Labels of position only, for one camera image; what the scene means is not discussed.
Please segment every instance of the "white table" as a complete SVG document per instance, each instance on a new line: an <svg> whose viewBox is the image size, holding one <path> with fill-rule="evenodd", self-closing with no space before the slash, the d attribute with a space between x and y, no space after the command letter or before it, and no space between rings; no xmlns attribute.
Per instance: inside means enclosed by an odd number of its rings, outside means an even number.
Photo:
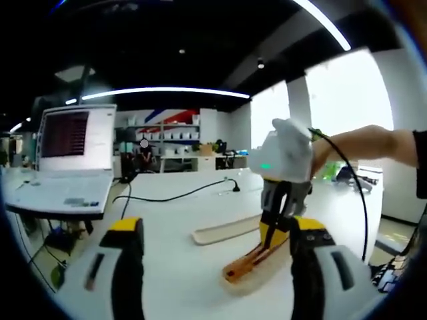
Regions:
<svg viewBox="0 0 427 320"><path fill-rule="evenodd" d="M294 290L290 274L291 258L282 270L261 289L246 297L232 297L218 284L222 268L253 249L260 241L258 232L221 243L198 247L191 232L260 213L262 179L247 169L229 171L138 175L132 195L167 198L220 180L224 175L238 180L241 192L233 193L232 182L201 190L167 203L131 200L126 217L143 218L145 268L143 310L145 318L186 320L290 319ZM126 199L119 199L102 227L91 237L98 242L108 227L120 218ZM359 194L346 185L314 181L313 193L306 198L305 217L326 225L338 245L346 245L358 257L364 243L364 213ZM366 195L369 238L367 259L372 254L382 207L382 184ZM88 319L78 295L63 297L69 306Z"/></svg>
<svg viewBox="0 0 427 320"><path fill-rule="evenodd" d="M247 167L246 155L235 155L235 156L225 156L220 154L215 154L212 156L201 156L198 154L185 154L185 155L162 155L160 157L160 173L165 172L165 162L167 159L192 159L195 161L193 165L196 166L196 171L213 171L215 170L216 159L217 158L235 158L243 159L245 162L241 167Z"/></svg>

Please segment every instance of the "white laptop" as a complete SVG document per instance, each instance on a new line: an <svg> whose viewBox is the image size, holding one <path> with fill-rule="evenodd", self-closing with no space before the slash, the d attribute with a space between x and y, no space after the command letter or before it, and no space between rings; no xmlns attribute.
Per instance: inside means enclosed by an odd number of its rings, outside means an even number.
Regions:
<svg viewBox="0 0 427 320"><path fill-rule="evenodd" d="M6 198L10 211L49 219L102 219L113 181L115 105L44 110L36 172Z"/></svg>

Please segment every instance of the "led light strip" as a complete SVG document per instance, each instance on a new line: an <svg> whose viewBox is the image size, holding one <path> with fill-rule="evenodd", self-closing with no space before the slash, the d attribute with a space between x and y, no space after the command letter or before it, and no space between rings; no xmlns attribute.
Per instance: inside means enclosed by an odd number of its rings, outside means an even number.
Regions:
<svg viewBox="0 0 427 320"><path fill-rule="evenodd" d="M26 118L26 122L30 122L31 118ZM22 127L23 122L18 123L16 126L14 126L12 129L10 129L9 133L14 133L16 130L20 129Z"/></svg>
<svg viewBox="0 0 427 320"><path fill-rule="evenodd" d="M136 93L136 92L195 92L195 93L210 93L212 95L228 95L230 97L237 97L243 99L249 99L249 95L244 95L243 93L235 93L230 91L221 91L213 89L199 89L199 88L181 88L181 87L146 87L146 88L132 88L132 89L122 89L122 90L113 90L96 93L94 95L85 95L82 97L82 100L89 100L100 97L107 97L109 95L122 95L124 93ZM76 103L76 99L70 99L65 102L66 105L71 105Z"/></svg>
<svg viewBox="0 0 427 320"><path fill-rule="evenodd" d="M340 30L325 16L313 3L308 0L292 0L293 2L304 8L310 15L316 18L335 38L345 51L349 51L352 47L344 38Z"/></svg>

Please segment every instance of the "white box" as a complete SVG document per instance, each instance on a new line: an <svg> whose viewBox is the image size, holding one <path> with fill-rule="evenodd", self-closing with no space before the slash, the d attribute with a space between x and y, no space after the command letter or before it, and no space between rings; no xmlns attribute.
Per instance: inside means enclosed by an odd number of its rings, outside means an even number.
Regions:
<svg viewBox="0 0 427 320"><path fill-rule="evenodd" d="M196 171L215 171L215 157L198 157L196 159Z"/></svg>
<svg viewBox="0 0 427 320"><path fill-rule="evenodd" d="M127 118L127 126L128 127L136 126L136 115L134 115L133 117Z"/></svg>
<svg viewBox="0 0 427 320"><path fill-rule="evenodd" d="M192 120L193 120L194 125L199 125L200 124L200 115L193 115Z"/></svg>

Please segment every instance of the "human hand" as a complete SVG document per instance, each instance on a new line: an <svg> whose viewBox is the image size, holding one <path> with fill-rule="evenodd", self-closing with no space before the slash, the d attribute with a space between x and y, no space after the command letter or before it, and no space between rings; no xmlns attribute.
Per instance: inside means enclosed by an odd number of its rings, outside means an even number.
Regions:
<svg viewBox="0 0 427 320"><path fill-rule="evenodd" d="M313 149L313 161L312 161L312 172L310 174L310 179L313 179L313 176L322 168L328 157L332 153L332 148L330 144L325 139L320 139L312 143Z"/></svg>

